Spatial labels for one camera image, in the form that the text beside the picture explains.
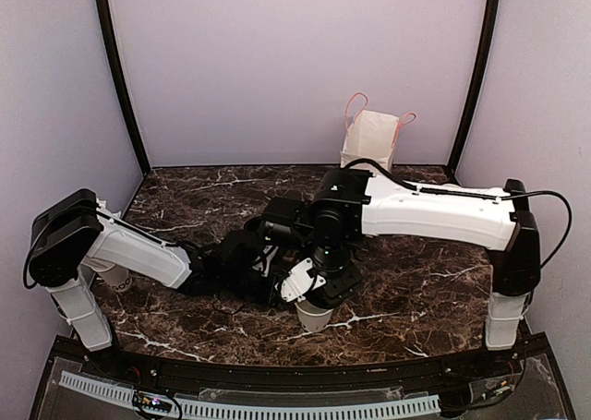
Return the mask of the single white paper cup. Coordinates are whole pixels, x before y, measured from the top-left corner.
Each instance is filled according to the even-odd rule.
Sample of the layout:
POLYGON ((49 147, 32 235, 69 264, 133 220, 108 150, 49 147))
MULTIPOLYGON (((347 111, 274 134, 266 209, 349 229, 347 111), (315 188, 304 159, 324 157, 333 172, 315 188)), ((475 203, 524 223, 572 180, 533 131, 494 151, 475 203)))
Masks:
POLYGON ((307 332, 324 330, 332 317, 332 309, 325 309, 310 304, 308 300, 295 303, 298 320, 307 332))

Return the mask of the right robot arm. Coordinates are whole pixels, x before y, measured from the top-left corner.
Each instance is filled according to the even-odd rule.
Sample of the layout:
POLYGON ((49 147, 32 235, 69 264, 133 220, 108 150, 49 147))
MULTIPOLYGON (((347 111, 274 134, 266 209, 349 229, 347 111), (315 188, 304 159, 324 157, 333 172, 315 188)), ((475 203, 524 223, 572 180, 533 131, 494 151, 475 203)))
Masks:
POLYGON ((471 358, 482 377, 507 361, 527 301, 548 263, 530 198, 562 199, 555 191, 526 191, 519 180, 485 189, 401 179, 361 158, 326 173, 308 208, 314 228, 313 262, 334 273, 349 259, 348 244, 365 235, 411 235, 487 250, 492 265, 485 346, 471 358))

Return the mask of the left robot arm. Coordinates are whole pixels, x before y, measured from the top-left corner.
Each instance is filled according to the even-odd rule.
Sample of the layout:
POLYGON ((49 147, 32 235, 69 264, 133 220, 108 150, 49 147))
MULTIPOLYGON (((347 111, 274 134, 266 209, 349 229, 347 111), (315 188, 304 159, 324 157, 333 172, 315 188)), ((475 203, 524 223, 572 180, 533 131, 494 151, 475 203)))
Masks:
POLYGON ((44 288, 84 347, 95 352, 94 364, 108 378, 121 379, 130 371, 129 357, 115 347, 115 331, 83 280, 82 266, 117 289, 127 287, 128 274, 135 271, 183 295, 230 291, 265 299, 277 252, 246 230, 203 247, 166 242, 122 221, 93 191, 82 188, 33 221, 23 283, 28 289, 44 288))

